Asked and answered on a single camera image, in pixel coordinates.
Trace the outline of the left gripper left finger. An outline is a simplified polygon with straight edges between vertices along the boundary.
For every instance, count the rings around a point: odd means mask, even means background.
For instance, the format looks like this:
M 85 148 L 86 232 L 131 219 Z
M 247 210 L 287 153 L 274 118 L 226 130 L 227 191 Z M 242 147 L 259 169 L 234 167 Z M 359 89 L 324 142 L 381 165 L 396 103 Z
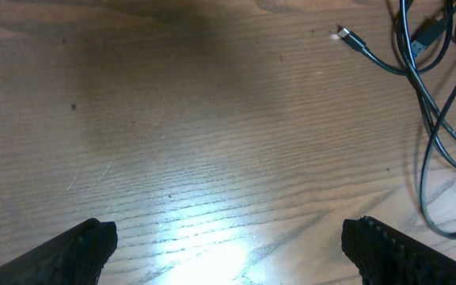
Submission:
M 0 266 L 0 284 L 97 285 L 116 251 L 114 222 L 90 218 Z

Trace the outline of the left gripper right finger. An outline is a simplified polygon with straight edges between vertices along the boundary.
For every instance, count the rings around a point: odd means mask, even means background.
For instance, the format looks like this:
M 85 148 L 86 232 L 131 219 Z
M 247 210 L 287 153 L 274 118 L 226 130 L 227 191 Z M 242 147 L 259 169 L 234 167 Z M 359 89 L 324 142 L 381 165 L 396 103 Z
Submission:
M 454 285 L 456 261 L 370 216 L 343 222 L 341 248 L 364 285 Z

